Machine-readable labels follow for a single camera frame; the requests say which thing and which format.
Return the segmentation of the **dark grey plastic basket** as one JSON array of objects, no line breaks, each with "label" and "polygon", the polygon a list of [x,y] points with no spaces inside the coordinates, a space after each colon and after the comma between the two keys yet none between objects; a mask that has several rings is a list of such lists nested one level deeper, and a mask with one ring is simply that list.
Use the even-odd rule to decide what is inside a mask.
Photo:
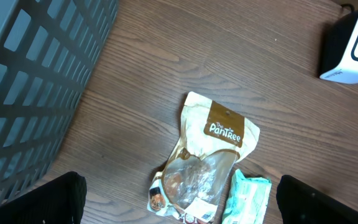
[{"label": "dark grey plastic basket", "polygon": [[50,169],[117,0],[0,1],[0,206]]}]

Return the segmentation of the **teal snack packet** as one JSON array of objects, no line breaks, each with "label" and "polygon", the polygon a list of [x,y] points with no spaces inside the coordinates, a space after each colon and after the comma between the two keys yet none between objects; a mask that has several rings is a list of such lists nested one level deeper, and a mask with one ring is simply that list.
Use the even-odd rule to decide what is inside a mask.
[{"label": "teal snack packet", "polygon": [[223,211],[222,224],[263,224],[272,183],[263,177],[245,177],[237,169]]}]

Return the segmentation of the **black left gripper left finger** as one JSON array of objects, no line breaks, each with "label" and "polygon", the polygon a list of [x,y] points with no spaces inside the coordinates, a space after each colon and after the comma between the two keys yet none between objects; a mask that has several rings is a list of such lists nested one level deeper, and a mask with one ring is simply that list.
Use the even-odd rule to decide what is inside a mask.
[{"label": "black left gripper left finger", "polygon": [[0,224],[80,223],[86,179],[70,171],[0,207]]}]

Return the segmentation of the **white barcode scanner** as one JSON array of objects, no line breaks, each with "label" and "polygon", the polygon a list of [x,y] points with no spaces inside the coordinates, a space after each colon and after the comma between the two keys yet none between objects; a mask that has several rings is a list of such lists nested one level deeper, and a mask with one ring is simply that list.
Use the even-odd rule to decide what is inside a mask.
[{"label": "white barcode scanner", "polygon": [[319,78],[358,83],[358,10],[341,17],[328,30],[323,43]]}]

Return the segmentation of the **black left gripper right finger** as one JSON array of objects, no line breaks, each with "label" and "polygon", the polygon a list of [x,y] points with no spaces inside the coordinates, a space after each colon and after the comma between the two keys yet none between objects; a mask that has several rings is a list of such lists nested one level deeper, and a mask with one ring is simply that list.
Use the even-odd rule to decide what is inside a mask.
[{"label": "black left gripper right finger", "polygon": [[290,175],[282,176],[276,199],[283,224],[358,224],[358,211]]}]

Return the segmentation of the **beige Pantree snack pouch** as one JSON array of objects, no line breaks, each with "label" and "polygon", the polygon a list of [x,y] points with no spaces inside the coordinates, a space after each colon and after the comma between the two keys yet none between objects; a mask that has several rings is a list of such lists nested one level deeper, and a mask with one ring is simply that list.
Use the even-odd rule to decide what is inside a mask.
[{"label": "beige Pantree snack pouch", "polygon": [[259,135],[243,115],[189,92],[178,142],[149,188],[148,210],[183,223],[213,222],[232,167],[256,148]]}]

